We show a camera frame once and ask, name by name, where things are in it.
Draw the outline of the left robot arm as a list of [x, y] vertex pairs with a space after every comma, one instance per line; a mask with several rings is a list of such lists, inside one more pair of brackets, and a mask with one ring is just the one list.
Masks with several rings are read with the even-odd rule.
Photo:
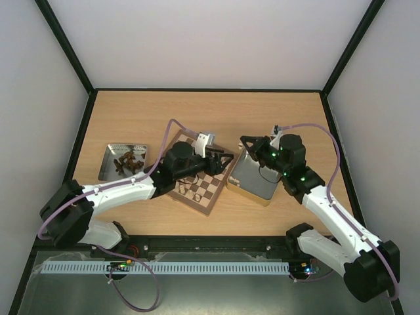
[[153, 165], [131, 177], [86, 186], [69, 180], [41, 209], [43, 224], [38, 237], [51, 240], [59, 249], [77, 243], [112, 249], [122, 241], [122, 229], [115, 222], [97, 220], [97, 215], [126, 203], [165, 195], [186, 177], [219, 175], [233, 159], [233, 154], [214, 148], [206, 148], [200, 155], [191, 144], [176, 142]]

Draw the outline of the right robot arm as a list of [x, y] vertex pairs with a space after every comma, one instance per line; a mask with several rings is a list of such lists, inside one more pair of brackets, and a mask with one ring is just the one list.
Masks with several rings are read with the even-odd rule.
[[240, 140], [251, 159], [278, 172], [285, 191], [315, 214], [335, 237], [331, 241], [302, 223], [287, 231], [287, 252], [321, 260], [343, 278], [347, 289], [361, 302], [386, 291], [396, 299], [399, 248], [368, 231], [331, 195], [331, 188], [307, 166], [301, 137], [281, 136], [278, 147], [271, 145], [268, 136], [241, 136]]

